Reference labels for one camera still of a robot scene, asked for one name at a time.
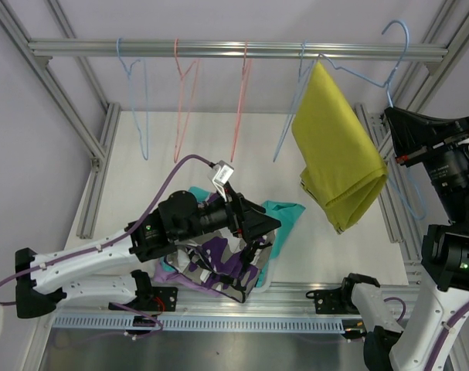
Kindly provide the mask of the teal trousers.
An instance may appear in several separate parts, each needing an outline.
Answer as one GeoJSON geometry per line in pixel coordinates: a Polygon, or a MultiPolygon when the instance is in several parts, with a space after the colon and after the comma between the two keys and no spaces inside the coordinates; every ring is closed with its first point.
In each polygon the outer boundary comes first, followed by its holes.
{"type": "Polygon", "coordinates": [[[273,259],[278,260],[284,244],[291,235],[291,231],[295,227],[298,219],[305,211],[305,207],[298,203],[280,203],[271,200],[265,201],[262,207],[266,210],[268,216],[272,216],[281,221],[281,227],[276,231],[275,242],[269,258],[269,261],[273,259]]]}

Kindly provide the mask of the purple white patterned trousers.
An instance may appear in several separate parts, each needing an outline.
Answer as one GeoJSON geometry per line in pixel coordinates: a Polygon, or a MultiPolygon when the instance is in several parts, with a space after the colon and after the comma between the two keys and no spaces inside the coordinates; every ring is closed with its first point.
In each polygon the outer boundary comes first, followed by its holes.
{"type": "Polygon", "coordinates": [[[277,230],[250,242],[227,228],[203,234],[198,203],[186,191],[159,203],[157,211],[176,239],[176,249],[164,257],[165,262],[191,282],[244,303],[269,261],[277,230]]]}

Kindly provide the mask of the olive yellow trousers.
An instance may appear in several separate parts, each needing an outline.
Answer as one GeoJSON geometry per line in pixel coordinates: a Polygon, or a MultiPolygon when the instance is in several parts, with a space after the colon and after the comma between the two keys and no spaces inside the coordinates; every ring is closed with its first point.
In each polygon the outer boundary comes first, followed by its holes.
{"type": "Polygon", "coordinates": [[[305,164],[301,188],[322,208],[336,233],[344,233],[378,198],[388,170],[321,63],[311,71],[291,132],[305,164]]]}

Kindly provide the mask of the lilac purple trousers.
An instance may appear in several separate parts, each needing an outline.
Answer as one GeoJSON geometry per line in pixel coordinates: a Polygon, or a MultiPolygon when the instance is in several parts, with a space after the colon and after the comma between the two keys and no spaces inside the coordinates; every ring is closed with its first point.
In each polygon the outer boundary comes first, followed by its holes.
{"type": "Polygon", "coordinates": [[[208,288],[201,287],[175,271],[165,270],[160,264],[155,267],[152,280],[158,283],[174,284],[183,286],[185,288],[190,288],[194,291],[207,294],[214,298],[218,298],[220,296],[220,293],[208,288]]]}

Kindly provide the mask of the pink wire hanger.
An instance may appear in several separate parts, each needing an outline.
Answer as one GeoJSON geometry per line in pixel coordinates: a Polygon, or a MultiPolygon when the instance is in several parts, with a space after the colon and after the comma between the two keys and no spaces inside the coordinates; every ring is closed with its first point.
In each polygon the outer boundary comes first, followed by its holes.
{"type": "Polygon", "coordinates": [[[242,65],[242,74],[241,74],[241,82],[240,82],[240,93],[238,98],[237,110],[236,110],[236,123],[234,128],[234,135],[233,135],[233,143],[230,152],[230,161],[232,162],[235,158],[236,154],[236,146],[238,142],[238,138],[240,135],[240,126],[243,116],[244,105],[246,102],[246,92],[250,80],[250,72],[251,72],[252,60],[248,58],[248,42],[244,43],[243,48],[243,65],[242,65]]]}
{"type": "Polygon", "coordinates": [[[173,161],[177,163],[185,140],[195,100],[199,75],[200,59],[194,59],[186,68],[182,68],[179,59],[179,39],[174,41],[174,59],[179,77],[178,107],[176,116],[175,146],[173,161]]]}

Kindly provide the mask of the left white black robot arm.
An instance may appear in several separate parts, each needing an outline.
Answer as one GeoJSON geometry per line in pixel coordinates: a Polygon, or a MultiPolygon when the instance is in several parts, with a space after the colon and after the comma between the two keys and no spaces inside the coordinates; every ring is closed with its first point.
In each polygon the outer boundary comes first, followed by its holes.
{"type": "Polygon", "coordinates": [[[65,284],[124,264],[144,263],[188,250],[188,272],[205,273],[198,284],[244,303],[273,246],[279,220],[262,206],[229,192],[198,203],[177,191],[150,214],[131,223],[110,240],[54,256],[29,248],[15,254],[15,306],[19,318],[30,319],[55,311],[69,298],[65,284]]]}

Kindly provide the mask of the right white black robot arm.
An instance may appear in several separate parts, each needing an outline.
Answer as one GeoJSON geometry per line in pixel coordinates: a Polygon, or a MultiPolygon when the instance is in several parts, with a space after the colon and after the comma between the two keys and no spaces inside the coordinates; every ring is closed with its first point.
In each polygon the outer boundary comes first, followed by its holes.
{"type": "Polygon", "coordinates": [[[400,108],[385,116],[396,162],[421,164],[449,219],[428,227],[420,291],[406,326],[392,316],[379,282],[350,274],[338,302],[365,325],[370,370],[441,370],[469,316],[469,116],[441,119],[400,108]]]}

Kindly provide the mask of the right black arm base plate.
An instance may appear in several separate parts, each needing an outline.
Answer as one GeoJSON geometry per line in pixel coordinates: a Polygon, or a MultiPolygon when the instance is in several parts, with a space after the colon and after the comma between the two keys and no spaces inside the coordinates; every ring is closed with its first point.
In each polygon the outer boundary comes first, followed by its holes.
{"type": "Polygon", "coordinates": [[[351,296],[341,288],[313,290],[306,298],[314,302],[318,315],[357,315],[359,310],[352,304],[351,296]]]}

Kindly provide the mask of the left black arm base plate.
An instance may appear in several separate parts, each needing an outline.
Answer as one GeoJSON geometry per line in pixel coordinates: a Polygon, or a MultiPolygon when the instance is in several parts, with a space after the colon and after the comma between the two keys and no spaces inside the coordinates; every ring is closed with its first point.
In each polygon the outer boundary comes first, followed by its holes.
{"type": "Polygon", "coordinates": [[[178,289],[175,287],[152,288],[150,292],[136,289],[118,288],[112,291],[107,308],[118,311],[124,305],[138,311],[174,312],[177,304],[178,289]]]}

